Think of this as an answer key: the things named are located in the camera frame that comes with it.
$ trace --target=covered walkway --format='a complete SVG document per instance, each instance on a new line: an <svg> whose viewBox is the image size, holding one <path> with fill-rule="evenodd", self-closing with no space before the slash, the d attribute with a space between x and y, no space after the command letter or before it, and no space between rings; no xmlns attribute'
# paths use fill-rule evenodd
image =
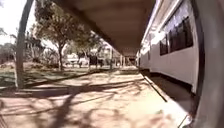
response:
<svg viewBox="0 0 224 128"><path fill-rule="evenodd" d="M173 97L165 101L154 88L159 85L127 67L6 91L0 94L0 127L175 128L186 123L187 109Z"/></svg>

